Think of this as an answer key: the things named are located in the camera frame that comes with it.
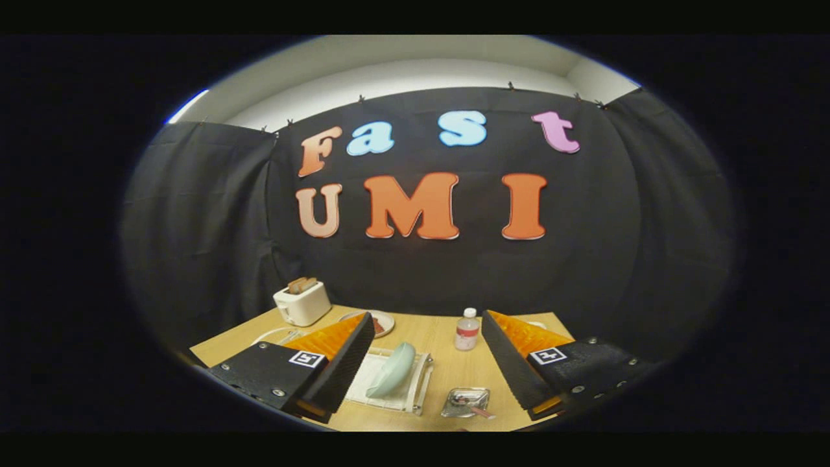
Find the letter m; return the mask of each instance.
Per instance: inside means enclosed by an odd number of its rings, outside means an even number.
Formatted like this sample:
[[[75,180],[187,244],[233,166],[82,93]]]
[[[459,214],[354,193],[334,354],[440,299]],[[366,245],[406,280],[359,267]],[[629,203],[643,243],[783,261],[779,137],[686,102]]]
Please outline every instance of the letter m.
[[[391,238],[395,231],[388,224],[392,218],[398,232],[408,237],[422,216],[421,238],[452,240],[458,228],[452,223],[452,187],[458,175],[438,172],[427,174],[409,198],[397,180],[389,175],[372,177],[364,182],[372,200],[372,225],[366,229],[371,238]]]

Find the orange soft pad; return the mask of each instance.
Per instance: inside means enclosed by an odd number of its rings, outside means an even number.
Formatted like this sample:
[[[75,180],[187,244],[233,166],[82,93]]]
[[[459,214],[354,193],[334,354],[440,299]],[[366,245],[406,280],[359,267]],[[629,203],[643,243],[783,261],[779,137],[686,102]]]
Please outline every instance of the orange soft pad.
[[[550,349],[574,341],[574,339],[560,336],[555,332],[528,324],[520,319],[489,310],[487,312],[493,316],[502,332],[510,339],[513,347],[524,358],[527,358],[527,354],[532,351]]]
[[[324,327],[319,331],[312,332],[308,336],[300,337],[293,341],[283,344],[283,347],[288,347],[294,350],[311,351],[314,353],[321,353],[325,355],[329,361],[334,360],[334,356],[349,339],[355,329],[363,319],[364,313],[360,313],[355,317],[347,320],[336,322],[331,326]]]

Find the orange letter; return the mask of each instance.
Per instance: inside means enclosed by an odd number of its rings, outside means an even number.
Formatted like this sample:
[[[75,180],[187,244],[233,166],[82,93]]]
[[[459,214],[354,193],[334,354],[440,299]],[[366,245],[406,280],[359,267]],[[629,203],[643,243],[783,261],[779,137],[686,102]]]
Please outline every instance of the orange letter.
[[[458,227],[452,224],[452,187],[457,183],[458,175],[455,174],[427,174],[410,199],[394,177],[383,175],[367,179],[364,187],[372,198],[372,225],[366,229],[366,235],[391,238],[395,231],[388,225],[388,214],[401,235],[408,237],[423,213],[421,228],[417,230],[419,237],[457,238]]]
[[[544,237],[544,227],[539,225],[539,192],[548,180],[533,174],[509,174],[501,178],[501,183],[510,187],[510,223],[501,235],[509,240]]]
[[[297,192],[300,201],[300,224],[303,230],[312,237],[328,238],[337,232],[340,226],[340,211],[337,207],[337,195],[343,191],[341,184],[327,184],[320,189],[325,196],[325,224],[320,225],[314,219],[314,196],[317,190],[313,188],[301,189]]]
[[[305,151],[303,152],[303,167],[299,173],[301,178],[323,169],[325,162],[320,160],[320,157],[329,157],[329,154],[331,154],[331,139],[339,138],[342,134],[343,130],[339,126],[333,126],[303,141]]]

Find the blue letter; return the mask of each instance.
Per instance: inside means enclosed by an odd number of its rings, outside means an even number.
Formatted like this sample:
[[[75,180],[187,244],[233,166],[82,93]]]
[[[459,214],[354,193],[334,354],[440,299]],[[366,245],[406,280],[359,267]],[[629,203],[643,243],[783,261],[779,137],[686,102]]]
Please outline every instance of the blue letter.
[[[442,131],[438,139],[448,146],[475,146],[487,137],[487,119],[477,111],[447,112],[438,118]]]
[[[364,155],[368,152],[380,154],[392,149],[392,125],[385,121],[375,121],[361,126],[352,133],[352,142],[346,146],[350,155]]]

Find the white wall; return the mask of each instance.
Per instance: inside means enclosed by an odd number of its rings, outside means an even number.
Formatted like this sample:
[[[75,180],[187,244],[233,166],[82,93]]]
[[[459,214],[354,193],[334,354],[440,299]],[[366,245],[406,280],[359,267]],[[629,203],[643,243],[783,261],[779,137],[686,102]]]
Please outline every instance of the white wall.
[[[568,81],[579,90],[579,96],[586,101],[600,101],[603,104],[634,91],[639,86],[616,71],[599,63],[581,59],[568,73]]]
[[[371,99],[447,87],[506,88],[508,81],[519,89],[564,96],[582,93],[562,76],[520,66],[454,59],[392,61],[343,71],[292,87],[248,107],[225,123],[257,130],[268,125],[268,130],[277,130],[285,126],[288,119],[297,122],[354,103],[360,95]]]

